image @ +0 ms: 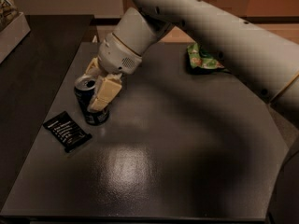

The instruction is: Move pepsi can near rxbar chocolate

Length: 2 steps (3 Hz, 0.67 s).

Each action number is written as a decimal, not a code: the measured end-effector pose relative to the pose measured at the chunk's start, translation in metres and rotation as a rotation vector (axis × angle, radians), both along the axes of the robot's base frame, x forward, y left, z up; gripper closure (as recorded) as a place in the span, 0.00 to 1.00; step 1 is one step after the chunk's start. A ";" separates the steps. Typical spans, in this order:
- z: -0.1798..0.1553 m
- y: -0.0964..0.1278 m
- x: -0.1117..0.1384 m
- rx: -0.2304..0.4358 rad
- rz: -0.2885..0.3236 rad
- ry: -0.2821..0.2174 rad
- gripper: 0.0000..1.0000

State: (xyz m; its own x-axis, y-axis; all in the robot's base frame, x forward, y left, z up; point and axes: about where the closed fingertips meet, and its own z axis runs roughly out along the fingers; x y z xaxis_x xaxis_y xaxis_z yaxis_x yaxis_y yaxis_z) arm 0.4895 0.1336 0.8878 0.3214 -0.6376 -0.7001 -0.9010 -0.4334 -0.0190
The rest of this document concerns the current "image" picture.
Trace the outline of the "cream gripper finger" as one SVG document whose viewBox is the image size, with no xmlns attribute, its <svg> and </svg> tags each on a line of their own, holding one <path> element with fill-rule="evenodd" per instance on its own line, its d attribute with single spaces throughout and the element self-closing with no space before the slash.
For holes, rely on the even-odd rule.
<svg viewBox="0 0 299 224">
<path fill-rule="evenodd" d="M 98 59 L 92 58 L 85 70 L 85 75 L 93 76 L 93 77 L 99 77 L 99 76 L 102 77 L 104 74 L 105 71 L 99 65 Z"/>
<path fill-rule="evenodd" d="M 121 74 L 99 76 L 95 83 L 94 95 L 88 105 L 89 112 L 105 109 L 118 95 L 122 88 Z"/>
</svg>

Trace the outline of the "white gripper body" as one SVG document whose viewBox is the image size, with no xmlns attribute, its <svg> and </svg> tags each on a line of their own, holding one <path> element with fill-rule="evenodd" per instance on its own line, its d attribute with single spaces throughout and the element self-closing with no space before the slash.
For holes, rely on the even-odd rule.
<svg viewBox="0 0 299 224">
<path fill-rule="evenodd" d="M 131 75 L 142 62 L 140 56 L 123 45 L 112 33 L 101 43 L 98 59 L 100 65 L 110 74 Z"/>
</svg>

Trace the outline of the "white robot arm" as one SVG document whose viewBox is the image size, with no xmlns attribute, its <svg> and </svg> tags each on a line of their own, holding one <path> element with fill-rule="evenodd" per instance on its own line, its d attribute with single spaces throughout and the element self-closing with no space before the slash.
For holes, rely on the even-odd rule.
<svg viewBox="0 0 299 224">
<path fill-rule="evenodd" d="M 148 47 L 177 26 L 268 104 L 298 113 L 299 45 L 202 0 L 133 1 L 100 46 L 101 70 L 132 74 Z"/>
</svg>

